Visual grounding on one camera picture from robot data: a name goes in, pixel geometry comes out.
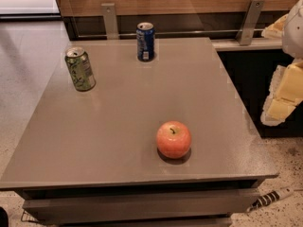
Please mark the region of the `white rounded gripper body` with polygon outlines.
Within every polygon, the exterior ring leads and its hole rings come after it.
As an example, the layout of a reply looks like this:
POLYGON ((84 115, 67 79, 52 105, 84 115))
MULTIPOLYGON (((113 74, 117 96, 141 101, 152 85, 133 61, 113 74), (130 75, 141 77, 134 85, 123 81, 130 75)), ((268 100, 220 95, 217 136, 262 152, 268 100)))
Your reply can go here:
POLYGON ((282 50, 294 59, 303 58, 303 0, 299 0, 286 17, 282 50))

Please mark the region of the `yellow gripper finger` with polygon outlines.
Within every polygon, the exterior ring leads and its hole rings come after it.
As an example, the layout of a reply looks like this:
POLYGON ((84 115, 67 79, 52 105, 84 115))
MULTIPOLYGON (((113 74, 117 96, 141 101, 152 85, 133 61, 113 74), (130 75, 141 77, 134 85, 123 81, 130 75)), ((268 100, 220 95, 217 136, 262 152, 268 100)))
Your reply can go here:
POLYGON ((264 28, 261 32, 261 36, 266 39, 280 39, 283 34, 283 28, 287 17, 288 15, 285 14, 278 18, 273 24, 264 28))
POLYGON ((269 95, 262 108, 260 121, 265 126, 283 123, 303 101, 303 61, 296 59, 288 66, 279 65, 272 76, 269 95))

